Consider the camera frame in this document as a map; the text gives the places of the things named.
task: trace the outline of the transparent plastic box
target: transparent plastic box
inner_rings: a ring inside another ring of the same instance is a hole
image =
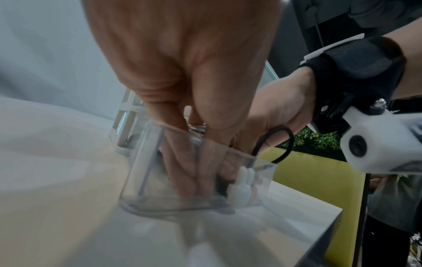
[[[149,121],[142,128],[120,194],[125,210],[153,216],[244,208],[260,205],[267,196],[275,164],[168,125]],[[245,181],[246,187],[239,186]],[[239,194],[242,204],[236,202]]]

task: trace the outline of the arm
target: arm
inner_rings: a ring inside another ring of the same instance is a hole
[[[406,69],[393,99],[422,95],[422,18],[385,35],[399,44]]]

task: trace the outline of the black cord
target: black cord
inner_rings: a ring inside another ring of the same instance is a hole
[[[283,159],[287,158],[287,156],[293,150],[293,146],[295,144],[295,135],[293,134],[293,132],[288,127],[285,127],[285,126],[276,127],[274,129],[272,129],[271,131],[269,131],[268,133],[266,133],[263,136],[263,138],[261,140],[259,140],[259,142],[256,144],[254,150],[252,151],[252,156],[256,157],[258,155],[259,150],[264,145],[264,143],[268,140],[268,138],[270,138],[271,136],[273,136],[277,132],[286,132],[289,135],[289,139],[287,140],[287,142],[289,142],[289,144],[287,146],[286,152],[284,152],[284,154],[281,155],[280,157],[273,160],[271,163],[278,164]]]

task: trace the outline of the green plant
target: green plant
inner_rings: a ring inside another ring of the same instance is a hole
[[[314,133],[308,127],[304,128],[295,135],[295,146],[309,146],[321,151],[341,150],[335,137],[335,133],[320,135]]]

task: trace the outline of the gray wall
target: gray wall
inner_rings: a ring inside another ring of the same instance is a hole
[[[0,0],[0,95],[114,119],[124,94],[78,0]]]

